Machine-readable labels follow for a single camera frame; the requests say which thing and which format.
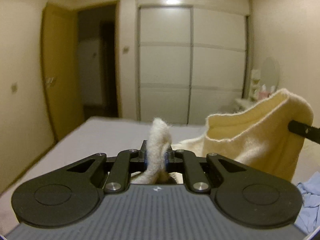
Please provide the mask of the cream knitted striped sweater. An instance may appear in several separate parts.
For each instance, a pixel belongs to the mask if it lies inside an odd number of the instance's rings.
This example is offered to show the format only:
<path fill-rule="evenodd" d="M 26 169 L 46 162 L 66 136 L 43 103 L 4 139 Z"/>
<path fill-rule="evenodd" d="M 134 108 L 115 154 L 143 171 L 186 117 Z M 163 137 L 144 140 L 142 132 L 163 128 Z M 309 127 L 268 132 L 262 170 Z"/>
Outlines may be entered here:
<path fill-rule="evenodd" d="M 235 114 L 212 114 L 199 137 L 172 143 L 170 128 L 160 118 L 153 120 L 146 150 L 144 172 L 131 178 L 134 184 L 167 183 L 165 152 L 188 150 L 198 157 L 217 153 L 271 175 L 292 181 L 304 138 L 288 129 L 292 120 L 312 125 L 313 111 L 301 96 L 283 88 L 251 108 Z"/>

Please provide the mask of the round white mirror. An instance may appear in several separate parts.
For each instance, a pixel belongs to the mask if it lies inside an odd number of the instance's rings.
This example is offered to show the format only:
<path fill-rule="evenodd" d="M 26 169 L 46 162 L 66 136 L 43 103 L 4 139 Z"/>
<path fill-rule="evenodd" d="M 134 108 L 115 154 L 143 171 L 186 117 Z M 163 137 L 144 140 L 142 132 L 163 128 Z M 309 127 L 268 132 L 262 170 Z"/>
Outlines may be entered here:
<path fill-rule="evenodd" d="M 279 64 L 272 58 L 267 57 L 260 69 L 260 82 L 262 85 L 265 85 L 268 90 L 272 86 L 276 87 L 279 83 Z"/>

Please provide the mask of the grey bed cover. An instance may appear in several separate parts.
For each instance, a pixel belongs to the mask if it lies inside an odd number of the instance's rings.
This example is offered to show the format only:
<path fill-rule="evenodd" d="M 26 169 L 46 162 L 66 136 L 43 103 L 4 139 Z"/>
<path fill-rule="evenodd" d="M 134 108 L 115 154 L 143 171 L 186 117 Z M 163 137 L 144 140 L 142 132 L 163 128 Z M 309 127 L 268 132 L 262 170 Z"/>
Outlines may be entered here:
<path fill-rule="evenodd" d="M 89 118 L 79 128 L 58 142 L 46 155 L 28 168 L 23 176 L 7 191 L 1 194 L 1 235 L 6 235 L 18 225 L 11 207 L 11 196 L 23 182 L 50 171 L 64 167 L 95 153 L 116 156 L 129 148 L 140 148 L 148 138 L 151 124 L 108 118 Z M 201 136 L 205 126 L 171 126 L 172 142 Z M 307 181 L 316 171 L 319 172 L 319 144 L 305 140 L 299 155 L 292 182 Z"/>

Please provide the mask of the white dressing table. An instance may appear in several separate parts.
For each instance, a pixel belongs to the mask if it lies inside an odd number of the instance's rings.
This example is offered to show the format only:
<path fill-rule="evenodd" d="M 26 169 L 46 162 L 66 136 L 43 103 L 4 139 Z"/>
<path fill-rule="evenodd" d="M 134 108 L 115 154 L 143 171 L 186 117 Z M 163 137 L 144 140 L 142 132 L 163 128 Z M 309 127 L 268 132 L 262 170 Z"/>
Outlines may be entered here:
<path fill-rule="evenodd" d="M 235 112 L 242 112 L 242 111 L 246 111 L 247 109 L 253 107 L 255 104 L 256 104 L 255 101 L 237 98 L 234 100 L 233 109 Z"/>

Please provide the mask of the light blue garment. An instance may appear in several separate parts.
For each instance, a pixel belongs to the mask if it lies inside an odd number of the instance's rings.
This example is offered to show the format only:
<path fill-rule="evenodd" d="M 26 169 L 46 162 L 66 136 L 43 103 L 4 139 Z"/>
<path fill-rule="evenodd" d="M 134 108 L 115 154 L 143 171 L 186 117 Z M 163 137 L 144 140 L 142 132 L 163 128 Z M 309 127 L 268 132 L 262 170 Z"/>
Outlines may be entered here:
<path fill-rule="evenodd" d="M 308 181 L 297 184 L 303 205 L 295 225 L 305 234 L 314 232 L 319 227 L 319 172 L 315 172 Z"/>

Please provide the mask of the white sliding door wardrobe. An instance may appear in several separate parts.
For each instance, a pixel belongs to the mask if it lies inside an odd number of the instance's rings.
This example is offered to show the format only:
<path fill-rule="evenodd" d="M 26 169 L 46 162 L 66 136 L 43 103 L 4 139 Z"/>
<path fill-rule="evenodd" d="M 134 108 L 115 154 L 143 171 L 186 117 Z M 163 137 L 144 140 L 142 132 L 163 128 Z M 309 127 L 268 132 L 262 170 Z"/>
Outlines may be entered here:
<path fill-rule="evenodd" d="M 137 0 L 138 117 L 201 125 L 232 113 L 247 70 L 249 0 Z"/>

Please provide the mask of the yellow wooden door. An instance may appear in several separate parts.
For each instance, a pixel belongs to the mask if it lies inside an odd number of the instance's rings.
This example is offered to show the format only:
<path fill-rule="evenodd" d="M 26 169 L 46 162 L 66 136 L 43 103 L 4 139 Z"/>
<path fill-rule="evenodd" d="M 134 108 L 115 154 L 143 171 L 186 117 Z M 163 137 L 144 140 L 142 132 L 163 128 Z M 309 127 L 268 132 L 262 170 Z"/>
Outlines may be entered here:
<path fill-rule="evenodd" d="M 54 3 L 43 11 L 41 58 L 50 124 L 56 141 L 84 122 L 77 71 L 76 12 Z"/>

